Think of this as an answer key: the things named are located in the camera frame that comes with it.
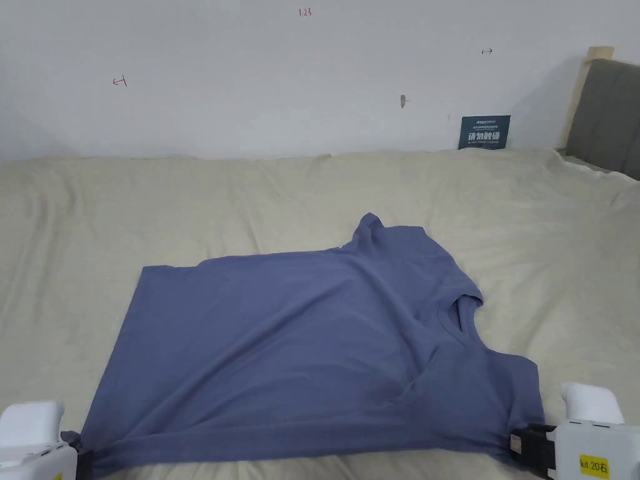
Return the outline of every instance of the wrinkled fabric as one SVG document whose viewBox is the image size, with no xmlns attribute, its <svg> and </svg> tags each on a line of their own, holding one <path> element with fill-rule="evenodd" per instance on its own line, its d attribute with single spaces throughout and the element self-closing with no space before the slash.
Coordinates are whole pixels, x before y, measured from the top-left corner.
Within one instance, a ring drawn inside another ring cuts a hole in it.
<svg viewBox="0 0 640 480">
<path fill-rule="evenodd" d="M 319 252 L 145 267 L 82 431 L 95 473 L 442 448 L 508 457 L 536 365 L 489 350 L 481 293 L 421 227 L 365 215 Z"/>
</svg>

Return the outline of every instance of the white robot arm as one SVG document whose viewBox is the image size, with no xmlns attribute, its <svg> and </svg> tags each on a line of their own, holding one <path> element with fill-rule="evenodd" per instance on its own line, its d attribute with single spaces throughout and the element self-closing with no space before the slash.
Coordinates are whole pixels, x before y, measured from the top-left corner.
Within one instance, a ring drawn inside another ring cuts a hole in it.
<svg viewBox="0 0 640 480">
<path fill-rule="evenodd" d="M 76 479 L 78 451 L 60 439 L 64 411 L 61 403 L 48 401 L 19 403 L 3 412 L 0 480 Z M 90 478 L 90 468 L 80 470 L 83 480 Z"/>
<path fill-rule="evenodd" d="M 546 479 L 640 479 L 640 428 L 623 425 L 606 388 L 565 383 L 567 420 L 558 427 L 529 425 L 511 433 L 511 457 Z"/>
</svg>

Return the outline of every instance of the beige bedsheet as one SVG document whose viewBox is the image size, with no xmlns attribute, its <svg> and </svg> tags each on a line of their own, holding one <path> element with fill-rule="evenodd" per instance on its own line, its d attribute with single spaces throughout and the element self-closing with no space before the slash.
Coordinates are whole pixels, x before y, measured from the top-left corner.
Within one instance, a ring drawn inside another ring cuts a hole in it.
<svg viewBox="0 0 640 480">
<path fill-rule="evenodd" d="M 0 166 L 0 408 L 57 398 L 82 428 L 144 265 L 324 249 L 360 217 L 422 225 L 482 290 L 485 343 L 560 384 L 611 388 L 640 424 L 640 184 L 554 152 L 378 152 L 274 161 L 57 158 Z M 132 469 L 126 479 L 495 479 L 443 451 Z"/>
</svg>

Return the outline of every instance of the red handwritten marking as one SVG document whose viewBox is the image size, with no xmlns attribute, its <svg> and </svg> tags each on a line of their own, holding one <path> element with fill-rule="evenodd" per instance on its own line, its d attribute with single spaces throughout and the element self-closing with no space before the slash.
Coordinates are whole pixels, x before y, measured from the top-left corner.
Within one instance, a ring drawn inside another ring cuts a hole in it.
<svg viewBox="0 0 640 480">
<path fill-rule="evenodd" d="M 129 85 L 127 85 L 127 81 L 124 79 L 124 75 L 122 76 L 121 80 L 116 81 L 116 79 L 113 79 L 113 84 L 117 85 L 120 82 L 124 82 L 124 86 L 129 87 Z"/>
</svg>

